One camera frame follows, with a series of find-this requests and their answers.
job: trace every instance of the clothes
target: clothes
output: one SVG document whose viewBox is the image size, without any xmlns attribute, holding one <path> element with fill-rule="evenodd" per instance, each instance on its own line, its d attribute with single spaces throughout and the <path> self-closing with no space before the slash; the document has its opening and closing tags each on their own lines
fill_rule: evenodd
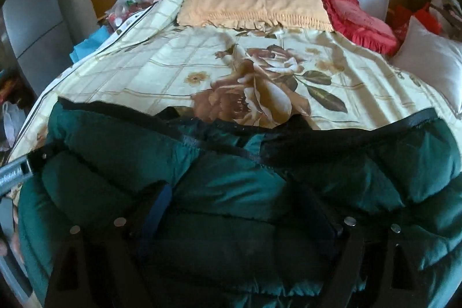
<svg viewBox="0 0 462 308">
<path fill-rule="evenodd" d="M 429 306 L 443 307 L 460 282 L 461 161 L 433 109 L 375 131 L 314 131 L 297 118 L 267 130 L 61 99 L 48 140 L 68 150 L 24 184 L 19 201 L 21 248 L 42 303 L 70 227 L 97 232 L 161 180 L 173 201 L 142 273 L 170 307 L 315 302 L 329 265 L 294 210 L 294 184 L 359 223 L 398 223 L 415 240 Z"/>
</svg>

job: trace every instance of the blue cloth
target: blue cloth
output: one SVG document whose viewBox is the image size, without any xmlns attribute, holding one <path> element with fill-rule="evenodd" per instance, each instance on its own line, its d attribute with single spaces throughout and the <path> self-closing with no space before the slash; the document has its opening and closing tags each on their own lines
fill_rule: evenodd
<svg viewBox="0 0 462 308">
<path fill-rule="evenodd" d="M 79 60 L 96 51 L 109 36 L 110 34 L 105 26 L 102 26 L 96 32 L 90 34 L 86 40 L 74 46 L 74 51 L 69 54 L 72 62 L 77 63 Z"/>
</svg>

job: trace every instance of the bed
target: bed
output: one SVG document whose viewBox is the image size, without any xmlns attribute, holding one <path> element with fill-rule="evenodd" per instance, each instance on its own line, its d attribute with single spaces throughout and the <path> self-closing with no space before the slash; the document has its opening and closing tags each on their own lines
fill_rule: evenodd
<svg viewBox="0 0 462 308">
<path fill-rule="evenodd" d="M 462 123 L 445 98 L 380 54 L 338 33 L 305 28 L 179 26 L 183 1 L 162 0 L 133 19 L 116 41 L 54 80 L 29 114 L 9 160 L 44 143 L 59 97 L 149 115 L 174 107 L 208 122 L 265 128 L 301 114 L 314 130 L 374 130 L 433 107 L 461 150 Z M 16 204 L 20 188 L 11 193 Z"/>
</svg>

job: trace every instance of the white plastic bag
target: white plastic bag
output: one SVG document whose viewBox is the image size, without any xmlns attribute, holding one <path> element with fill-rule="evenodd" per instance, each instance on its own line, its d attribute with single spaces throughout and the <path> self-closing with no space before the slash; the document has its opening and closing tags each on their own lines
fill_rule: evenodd
<svg viewBox="0 0 462 308">
<path fill-rule="evenodd" d="M 10 148 L 13 147 L 25 120 L 26 114 L 18 105 L 13 105 L 8 101 L 3 104 L 3 127 L 5 128 L 5 135 Z"/>
</svg>

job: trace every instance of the silver bolt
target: silver bolt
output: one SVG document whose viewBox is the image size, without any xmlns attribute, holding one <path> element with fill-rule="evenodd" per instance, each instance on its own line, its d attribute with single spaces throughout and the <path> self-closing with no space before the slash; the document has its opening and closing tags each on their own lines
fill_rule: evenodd
<svg viewBox="0 0 462 308">
<path fill-rule="evenodd" d="M 71 229 L 69 230 L 69 232 L 72 234 L 72 235 L 76 235 L 80 232 L 80 226 L 72 226 Z"/>
<path fill-rule="evenodd" d="M 356 225 L 356 219 L 354 219 L 353 217 L 345 217 L 343 222 L 345 222 L 347 226 L 351 226 L 351 227 Z"/>
<path fill-rule="evenodd" d="M 114 226 L 116 227 L 122 227 L 125 226 L 126 224 L 126 219 L 124 217 L 119 217 L 114 220 Z"/>
<path fill-rule="evenodd" d="M 397 225 L 396 223 L 392 224 L 390 228 L 391 228 L 391 231 L 393 231 L 395 234 L 399 234 L 401 232 L 400 225 Z"/>
</svg>

